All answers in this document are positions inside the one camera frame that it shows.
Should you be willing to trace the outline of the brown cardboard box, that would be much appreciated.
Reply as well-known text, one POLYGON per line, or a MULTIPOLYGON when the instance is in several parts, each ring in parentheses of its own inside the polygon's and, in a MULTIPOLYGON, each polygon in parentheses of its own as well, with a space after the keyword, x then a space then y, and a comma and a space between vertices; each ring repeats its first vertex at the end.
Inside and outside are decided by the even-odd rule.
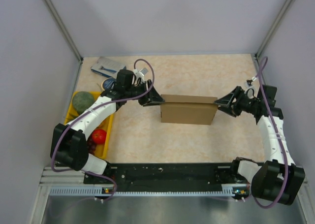
POLYGON ((165 100, 160 105, 162 123, 210 125, 218 106, 216 97, 162 95, 165 100))

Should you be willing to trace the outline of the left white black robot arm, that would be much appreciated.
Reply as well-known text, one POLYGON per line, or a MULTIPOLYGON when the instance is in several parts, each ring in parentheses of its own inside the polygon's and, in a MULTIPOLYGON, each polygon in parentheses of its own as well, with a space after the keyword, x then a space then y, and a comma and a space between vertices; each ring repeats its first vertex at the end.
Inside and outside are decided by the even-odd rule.
POLYGON ((52 162, 58 162, 75 171, 94 173, 101 183, 111 179, 108 163, 89 153, 87 140, 106 118, 118 111, 128 100, 137 100, 142 106, 155 106, 164 99, 155 90, 154 80, 144 80, 138 70, 122 69, 109 90, 103 91, 92 106, 66 125, 54 128, 51 146, 52 162))

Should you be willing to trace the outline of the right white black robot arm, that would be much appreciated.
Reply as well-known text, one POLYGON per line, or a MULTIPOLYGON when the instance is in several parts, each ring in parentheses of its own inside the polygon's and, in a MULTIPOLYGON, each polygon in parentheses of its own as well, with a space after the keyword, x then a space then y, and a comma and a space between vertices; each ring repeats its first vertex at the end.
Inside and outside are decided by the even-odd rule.
POLYGON ((264 164, 237 157, 232 162, 230 178, 237 183, 246 179, 255 198, 291 205, 305 179, 305 171, 296 166, 288 151, 283 113, 275 106, 276 92, 276 87, 263 85, 257 96, 249 97, 247 91, 237 86, 215 100, 215 104, 220 111, 232 117, 242 112, 252 114, 262 137, 266 159, 264 164))

